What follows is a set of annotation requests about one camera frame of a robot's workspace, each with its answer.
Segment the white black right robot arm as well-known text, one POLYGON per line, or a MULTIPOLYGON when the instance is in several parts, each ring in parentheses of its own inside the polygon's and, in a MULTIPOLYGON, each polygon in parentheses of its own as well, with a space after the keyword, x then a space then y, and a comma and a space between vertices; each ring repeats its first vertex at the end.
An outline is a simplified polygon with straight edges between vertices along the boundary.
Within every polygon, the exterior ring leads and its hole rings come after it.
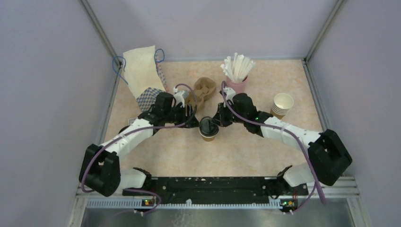
POLYGON ((277 182, 278 191, 290 195, 305 183, 332 186, 352 164, 353 159, 338 134, 330 129, 310 131, 286 123, 270 113, 258 111, 245 93, 221 92, 223 102, 213 117, 214 124, 227 127, 242 124, 248 132, 273 139, 301 151, 305 164, 290 166, 282 171, 277 182))

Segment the black plastic cup lid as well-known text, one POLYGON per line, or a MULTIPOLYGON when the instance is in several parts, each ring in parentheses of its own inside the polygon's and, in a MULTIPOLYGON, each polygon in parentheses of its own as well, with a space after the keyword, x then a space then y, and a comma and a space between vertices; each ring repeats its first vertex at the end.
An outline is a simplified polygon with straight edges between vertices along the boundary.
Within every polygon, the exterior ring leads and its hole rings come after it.
POLYGON ((205 116, 200 120, 199 123, 200 135, 217 135, 219 133, 219 126, 213 122, 213 118, 205 116))

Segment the blue checkered paper bag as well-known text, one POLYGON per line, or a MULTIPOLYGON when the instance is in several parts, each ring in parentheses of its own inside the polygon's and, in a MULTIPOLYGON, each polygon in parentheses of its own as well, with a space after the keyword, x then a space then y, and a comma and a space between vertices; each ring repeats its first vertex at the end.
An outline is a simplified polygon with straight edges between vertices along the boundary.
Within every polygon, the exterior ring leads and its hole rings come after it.
POLYGON ((161 92, 169 92, 161 62, 164 50, 155 46, 136 48, 114 56, 112 69, 128 86, 139 109, 147 111, 161 92))

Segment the single brown paper cup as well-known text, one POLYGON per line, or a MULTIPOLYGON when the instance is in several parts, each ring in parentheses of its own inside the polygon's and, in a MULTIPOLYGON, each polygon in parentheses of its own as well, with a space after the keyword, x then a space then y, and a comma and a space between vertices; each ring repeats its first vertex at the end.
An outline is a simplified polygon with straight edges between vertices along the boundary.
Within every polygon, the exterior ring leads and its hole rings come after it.
POLYGON ((202 136, 202 139, 206 142, 213 141, 216 137, 216 135, 209 136, 209 135, 203 135, 203 134, 201 136, 202 136))

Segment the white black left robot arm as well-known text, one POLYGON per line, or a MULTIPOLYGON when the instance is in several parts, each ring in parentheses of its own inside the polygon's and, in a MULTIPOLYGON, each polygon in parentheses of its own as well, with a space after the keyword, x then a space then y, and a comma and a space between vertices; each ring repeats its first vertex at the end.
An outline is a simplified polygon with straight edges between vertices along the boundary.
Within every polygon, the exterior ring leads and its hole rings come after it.
POLYGON ((161 92, 150 108, 110 141, 86 148, 79 182, 83 192, 111 196, 121 182, 120 160, 160 129, 193 128, 198 125, 196 108, 185 103, 187 90, 161 92))

